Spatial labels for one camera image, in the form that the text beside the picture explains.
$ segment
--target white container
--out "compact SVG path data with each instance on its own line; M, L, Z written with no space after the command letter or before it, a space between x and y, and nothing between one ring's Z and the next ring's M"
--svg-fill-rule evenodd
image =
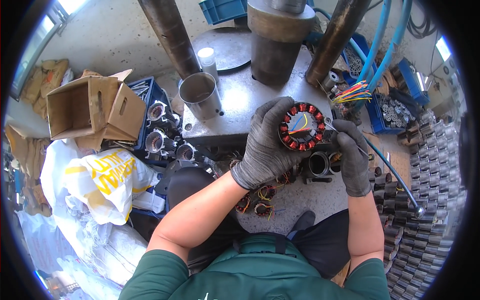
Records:
M215 53L213 48L202 48L197 53L198 59L204 73L209 73L218 82L218 72L216 70Z

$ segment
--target cardboard box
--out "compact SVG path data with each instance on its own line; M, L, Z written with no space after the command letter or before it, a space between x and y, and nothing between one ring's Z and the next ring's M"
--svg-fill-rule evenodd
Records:
M51 91L47 95L50 138L75 138L79 147L95 150L104 138L136 141L146 104L123 83L131 72L86 76Z

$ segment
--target forearm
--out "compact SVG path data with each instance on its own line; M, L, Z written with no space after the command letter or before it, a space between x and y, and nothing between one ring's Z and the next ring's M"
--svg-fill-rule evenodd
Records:
M175 206L154 234L186 249L196 247L213 233L247 192L228 172Z
M372 192L363 197L348 196L348 216L348 251L353 270L366 259L382 258L384 232Z

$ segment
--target blue wire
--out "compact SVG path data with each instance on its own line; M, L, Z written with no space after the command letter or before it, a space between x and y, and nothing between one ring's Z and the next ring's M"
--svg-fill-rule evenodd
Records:
M303 119L303 116L300 117L300 118L297 120L297 123L295 123L295 125L293 125L293 128L292 128L292 130L290 130L290 131L293 131L293 130L295 129L295 127L297 127L297 124L300 122L301 119Z

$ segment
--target gloved hand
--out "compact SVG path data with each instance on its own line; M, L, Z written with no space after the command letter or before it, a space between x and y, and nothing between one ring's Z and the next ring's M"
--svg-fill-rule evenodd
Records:
M254 190L310 156L310 151L287 149L278 136L278 126L294 104L291 97L279 97L255 111L245 156L231 171L233 179L244 189Z
M332 134L332 144L342 153L340 168L347 194L362 197L371 190L368 180L368 157L357 148L367 152L367 142L353 122L333 120L332 125L340 132Z

